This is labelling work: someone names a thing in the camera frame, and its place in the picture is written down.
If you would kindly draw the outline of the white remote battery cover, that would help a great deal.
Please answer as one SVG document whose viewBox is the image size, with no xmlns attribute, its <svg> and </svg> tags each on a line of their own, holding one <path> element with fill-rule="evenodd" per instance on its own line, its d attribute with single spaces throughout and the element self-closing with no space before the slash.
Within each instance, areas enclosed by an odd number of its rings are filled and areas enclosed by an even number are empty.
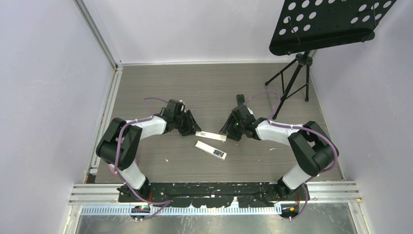
<svg viewBox="0 0 413 234">
<path fill-rule="evenodd" d="M 195 135 L 198 136 L 198 137 L 204 137 L 204 138 L 223 141 L 223 142 L 225 142 L 226 138 L 227 138 L 227 136 L 224 136 L 224 135 L 210 133 L 210 132 L 204 132 L 204 131 L 196 132 Z"/>
</svg>

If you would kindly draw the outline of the white silver prism bar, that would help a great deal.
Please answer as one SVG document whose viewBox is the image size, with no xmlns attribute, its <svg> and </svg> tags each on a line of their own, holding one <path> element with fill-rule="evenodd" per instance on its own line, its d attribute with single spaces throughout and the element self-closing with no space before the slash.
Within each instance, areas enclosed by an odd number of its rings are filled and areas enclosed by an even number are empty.
<svg viewBox="0 0 413 234">
<path fill-rule="evenodd" d="M 217 157 L 217 158 L 219 158 L 219 159 L 221 159 L 221 160 L 225 160 L 225 158 L 226 158 L 226 156 L 227 156 L 227 153 L 225 153 L 224 152 L 224 157 L 218 157 L 217 155 L 215 155 L 213 152 L 214 152 L 214 150 L 219 150 L 219 149 L 216 149 L 216 148 L 214 148 L 214 147 L 212 147 L 212 146 L 210 146 L 210 145 L 208 145 L 208 144 L 205 144 L 205 143 L 203 143 L 203 142 L 201 142 L 201 141 L 197 141 L 197 143 L 195 144 L 195 147 L 197 148 L 197 149 L 199 149 L 199 150 L 201 150 L 201 151 L 203 151 L 203 152 L 205 152 L 205 153 L 208 153 L 209 155 L 212 155 L 212 156 L 214 156 L 214 157 Z"/>
</svg>

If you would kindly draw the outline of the blue purple battery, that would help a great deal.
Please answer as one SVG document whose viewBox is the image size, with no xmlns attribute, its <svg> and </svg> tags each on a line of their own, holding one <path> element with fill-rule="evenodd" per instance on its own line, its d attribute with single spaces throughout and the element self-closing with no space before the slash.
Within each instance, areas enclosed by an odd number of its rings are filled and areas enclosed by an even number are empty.
<svg viewBox="0 0 413 234">
<path fill-rule="evenodd" d="M 214 152 L 213 152 L 215 155 L 217 155 L 218 157 L 224 157 L 224 152 L 221 152 L 221 151 L 219 151 L 219 150 L 214 150 Z"/>
</svg>

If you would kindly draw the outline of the black remote control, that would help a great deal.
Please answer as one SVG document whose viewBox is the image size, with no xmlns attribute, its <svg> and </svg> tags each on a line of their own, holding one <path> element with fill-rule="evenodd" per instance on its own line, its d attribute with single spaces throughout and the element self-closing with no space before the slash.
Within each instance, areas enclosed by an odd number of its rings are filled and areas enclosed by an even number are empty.
<svg viewBox="0 0 413 234">
<path fill-rule="evenodd" d="M 237 105 L 242 105 L 245 103 L 245 97 L 243 94 L 236 95 Z"/>
</svg>

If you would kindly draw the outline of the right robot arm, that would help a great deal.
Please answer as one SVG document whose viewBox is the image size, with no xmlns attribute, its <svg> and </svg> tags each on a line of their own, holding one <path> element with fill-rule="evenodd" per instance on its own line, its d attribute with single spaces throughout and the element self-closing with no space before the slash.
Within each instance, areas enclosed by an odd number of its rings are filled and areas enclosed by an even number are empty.
<svg viewBox="0 0 413 234">
<path fill-rule="evenodd" d="M 232 109 L 220 133 L 236 141 L 246 136 L 291 147 L 297 163 L 277 182 L 278 194 L 284 200 L 291 200 L 299 186 L 332 169 L 338 162 L 336 146 L 314 121 L 287 125 L 263 117 L 255 118 L 248 107 L 240 104 Z"/>
</svg>

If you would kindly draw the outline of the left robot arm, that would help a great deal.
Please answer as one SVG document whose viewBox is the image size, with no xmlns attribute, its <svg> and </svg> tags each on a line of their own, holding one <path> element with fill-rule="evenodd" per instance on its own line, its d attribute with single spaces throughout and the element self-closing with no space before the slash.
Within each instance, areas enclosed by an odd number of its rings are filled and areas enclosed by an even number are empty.
<svg viewBox="0 0 413 234">
<path fill-rule="evenodd" d="M 151 136 L 177 130 L 182 136 L 195 135 L 202 129 L 190 110 L 181 101 L 170 99 L 159 113 L 144 119 L 110 121 L 95 153 L 131 187 L 131 196 L 138 202 L 149 197 L 149 180 L 135 162 L 139 142 Z"/>
</svg>

